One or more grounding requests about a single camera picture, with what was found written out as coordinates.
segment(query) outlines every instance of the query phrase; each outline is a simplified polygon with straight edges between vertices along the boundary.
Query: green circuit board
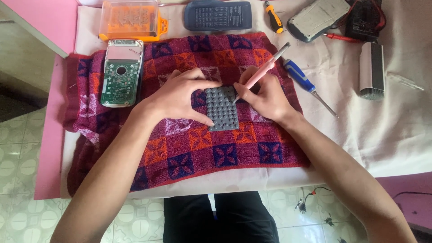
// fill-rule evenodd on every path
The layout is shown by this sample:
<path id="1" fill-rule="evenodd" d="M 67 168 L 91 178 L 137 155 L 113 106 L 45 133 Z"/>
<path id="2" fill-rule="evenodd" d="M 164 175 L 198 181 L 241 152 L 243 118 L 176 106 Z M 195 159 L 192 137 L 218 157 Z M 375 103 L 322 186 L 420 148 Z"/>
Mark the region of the green circuit board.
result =
<path id="1" fill-rule="evenodd" d="M 101 104 L 108 107 L 127 107 L 135 103 L 140 62 L 137 60 L 108 60 Z"/>

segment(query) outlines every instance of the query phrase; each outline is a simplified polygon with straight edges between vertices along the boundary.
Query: black power adapter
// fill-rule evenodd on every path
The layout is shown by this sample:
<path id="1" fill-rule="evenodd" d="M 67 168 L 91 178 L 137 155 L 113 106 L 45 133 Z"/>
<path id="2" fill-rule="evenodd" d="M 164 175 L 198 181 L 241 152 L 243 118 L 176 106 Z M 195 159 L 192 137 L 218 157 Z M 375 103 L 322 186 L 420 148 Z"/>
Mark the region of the black power adapter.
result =
<path id="1" fill-rule="evenodd" d="M 346 1 L 351 9 L 346 17 L 345 36 L 365 42 L 376 41 L 386 23 L 381 9 L 382 0 Z"/>

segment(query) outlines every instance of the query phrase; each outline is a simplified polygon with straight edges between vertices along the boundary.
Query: towel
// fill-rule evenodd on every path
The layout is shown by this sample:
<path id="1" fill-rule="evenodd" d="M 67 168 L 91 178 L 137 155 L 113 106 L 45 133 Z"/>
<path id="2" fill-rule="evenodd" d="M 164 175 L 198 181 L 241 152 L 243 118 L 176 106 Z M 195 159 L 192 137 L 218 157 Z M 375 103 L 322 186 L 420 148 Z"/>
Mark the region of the towel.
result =
<path id="1" fill-rule="evenodd" d="M 146 98 L 167 81 L 174 69 L 198 67 L 206 79 L 224 86 L 238 82 L 250 65 L 261 66 L 277 49 L 264 33 L 197 35 L 145 45 L 140 96 Z M 120 131 L 132 107 L 100 104 L 106 51 L 67 58 L 64 128 L 81 135 L 67 177 L 70 195 Z M 277 76 L 293 108 L 302 112 L 294 84 L 281 60 L 269 73 Z M 204 91 L 191 95 L 192 108 L 206 114 Z M 209 132 L 193 120 L 163 119 L 150 135 L 130 191 L 167 185 L 227 169 L 308 167 L 310 162 L 279 125 L 259 115 L 243 100 L 237 103 L 239 129 Z"/>

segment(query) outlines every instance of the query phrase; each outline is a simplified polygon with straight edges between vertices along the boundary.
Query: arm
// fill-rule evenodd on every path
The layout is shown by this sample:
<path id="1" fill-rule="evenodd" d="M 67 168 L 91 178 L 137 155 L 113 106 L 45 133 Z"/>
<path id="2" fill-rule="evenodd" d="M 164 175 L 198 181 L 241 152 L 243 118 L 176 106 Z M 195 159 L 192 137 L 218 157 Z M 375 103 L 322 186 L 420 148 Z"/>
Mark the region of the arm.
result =
<path id="1" fill-rule="evenodd" d="M 186 118 L 214 126 L 207 116 L 192 109 L 191 94 L 197 89 L 219 86 L 221 83 L 204 80 L 198 68 L 184 73 L 175 70 L 162 88 L 136 105 L 81 183 L 51 242 L 100 242 L 126 200 L 156 124 L 164 118 Z"/>
<path id="2" fill-rule="evenodd" d="M 245 83 L 256 70 L 249 67 L 240 83 Z M 277 122 L 295 139 L 338 199 L 363 223 L 369 241 L 416 242 L 389 194 L 355 159 L 291 107 L 277 78 L 266 74 L 258 83 L 257 95 L 241 84 L 234 86 L 258 113 Z"/>

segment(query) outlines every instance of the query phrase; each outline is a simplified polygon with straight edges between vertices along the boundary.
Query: yellow screwdriver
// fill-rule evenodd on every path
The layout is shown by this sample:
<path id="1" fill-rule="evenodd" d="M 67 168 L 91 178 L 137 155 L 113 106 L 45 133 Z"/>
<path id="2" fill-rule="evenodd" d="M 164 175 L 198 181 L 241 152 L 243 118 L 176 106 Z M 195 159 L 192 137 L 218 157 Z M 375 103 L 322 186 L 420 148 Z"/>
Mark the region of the yellow screwdriver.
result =
<path id="1" fill-rule="evenodd" d="M 282 28 L 282 22 L 280 21 L 279 17 L 274 12 L 273 5 L 270 5 L 269 1 L 266 1 L 265 3 L 266 3 L 266 6 L 267 6 L 266 12 L 270 16 L 270 26 L 271 26 L 271 29 L 275 33 L 279 34 L 283 30 L 283 28 Z"/>

